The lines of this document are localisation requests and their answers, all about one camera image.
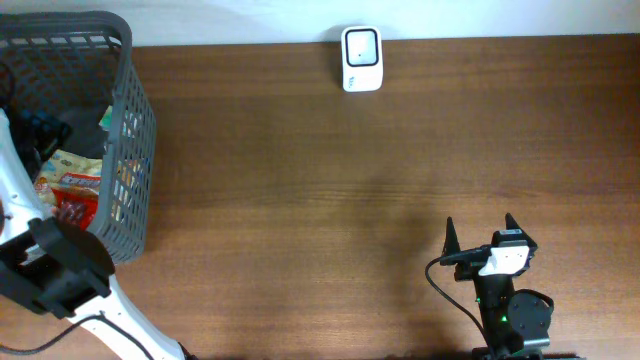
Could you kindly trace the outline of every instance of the wire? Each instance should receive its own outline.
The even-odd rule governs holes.
[[[20,349],[14,349],[14,348],[10,348],[8,346],[4,346],[4,345],[0,344],[0,353],[5,353],[5,354],[9,354],[9,355],[16,355],[16,356],[27,356],[27,355],[34,355],[34,354],[40,353],[40,352],[45,351],[48,348],[52,347],[53,345],[58,343],[60,340],[62,340],[65,336],[69,335],[73,330],[75,330],[78,327],[80,327],[80,325],[82,325],[85,322],[90,321],[90,320],[102,321],[103,323],[105,323],[106,325],[111,327],[113,330],[118,332],[120,335],[122,335],[125,338],[127,338],[127,340],[129,340],[132,343],[134,343],[140,349],[140,351],[142,351],[144,353],[144,355],[148,359],[153,360],[153,357],[151,356],[149,351],[147,349],[145,349],[145,347],[142,346],[142,344],[138,340],[136,340],[136,338],[131,336],[131,334],[127,333],[126,331],[122,330],[118,325],[116,325],[116,324],[112,323],[111,321],[109,321],[109,319],[107,319],[104,316],[104,314],[92,315],[92,316],[86,317],[86,318],[78,321],[77,323],[69,326],[66,330],[61,332],[58,336],[54,337],[53,339],[49,340],[48,342],[46,342],[43,345],[40,345],[40,346],[38,346],[37,348],[34,348],[34,349],[20,350]]]
[[[458,309],[460,309],[460,311],[465,313],[469,318],[471,318],[471,320],[473,320],[473,323],[476,324],[476,326],[478,327],[478,330],[480,330],[480,334],[482,334],[482,338],[484,338],[484,342],[487,344],[487,349],[489,349],[489,353],[491,354],[491,358],[496,360],[497,359],[496,358],[496,354],[494,353],[493,348],[491,348],[491,345],[489,345],[489,339],[487,338],[487,333],[484,331],[484,328],[482,327],[482,324],[480,324],[478,319],[476,319],[476,317],[473,316],[473,314],[471,312],[469,312],[469,310],[465,309],[464,306],[458,304],[458,302],[453,300],[453,298],[451,298],[451,296],[447,295],[447,293],[442,291],[442,289],[440,289],[440,287],[438,287],[438,285],[436,285],[436,283],[433,282],[433,280],[431,280],[431,276],[429,276],[429,269],[434,264],[436,264],[437,262],[440,262],[441,260],[447,260],[447,258],[449,258],[449,256],[440,256],[438,258],[435,258],[435,259],[431,260],[431,262],[429,262],[429,264],[427,264],[427,267],[424,269],[424,275],[427,277],[427,281],[429,282],[429,284],[431,284],[431,286],[433,286],[433,288],[436,289],[436,291],[440,295],[442,295],[443,298],[447,299],[451,304],[453,304],[453,306],[455,306]]]

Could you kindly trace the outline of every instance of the white backdrop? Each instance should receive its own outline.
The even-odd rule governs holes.
[[[640,0],[0,0],[2,13],[98,9],[138,46],[336,41],[357,24],[383,39],[640,32]]]

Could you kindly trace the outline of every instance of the snack bag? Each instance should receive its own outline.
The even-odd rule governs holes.
[[[35,190],[59,220],[86,230],[98,210],[101,171],[100,159],[57,150],[40,170]]]

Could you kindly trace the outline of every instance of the table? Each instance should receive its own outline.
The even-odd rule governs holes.
[[[335,43],[134,50],[158,137],[147,248],[117,269],[133,302],[202,359],[471,350],[424,266],[447,216],[466,248],[511,212],[540,246],[516,288],[556,301],[550,351],[637,357],[640,38],[383,48],[382,88],[355,94]],[[68,325],[0,305],[10,346]],[[113,354],[78,331],[42,358]]]

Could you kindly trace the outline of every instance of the plastic basket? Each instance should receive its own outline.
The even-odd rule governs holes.
[[[102,11],[0,15],[0,61],[14,75],[11,105],[18,110],[58,117],[73,108],[113,106],[99,205],[87,231],[115,263],[140,256],[156,120],[131,62],[127,23]]]

